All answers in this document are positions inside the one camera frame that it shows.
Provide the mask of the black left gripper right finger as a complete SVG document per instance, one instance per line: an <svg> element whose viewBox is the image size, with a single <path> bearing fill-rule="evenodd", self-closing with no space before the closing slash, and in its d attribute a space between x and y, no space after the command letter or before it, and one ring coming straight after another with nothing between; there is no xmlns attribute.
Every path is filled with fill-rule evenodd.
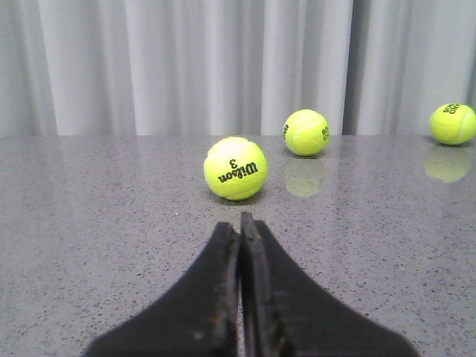
<svg viewBox="0 0 476 357"><path fill-rule="evenodd" d="M248 212L241 215L240 265L249 356L417 356L403 336L315 283Z"/></svg>

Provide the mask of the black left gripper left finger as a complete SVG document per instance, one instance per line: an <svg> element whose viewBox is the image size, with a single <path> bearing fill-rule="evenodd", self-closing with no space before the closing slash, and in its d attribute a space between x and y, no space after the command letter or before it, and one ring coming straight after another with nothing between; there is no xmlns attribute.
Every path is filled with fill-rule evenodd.
<svg viewBox="0 0 476 357"><path fill-rule="evenodd" d="M239 235L220 222L161 298L96 338L86 356L236 356Z"/></svg>

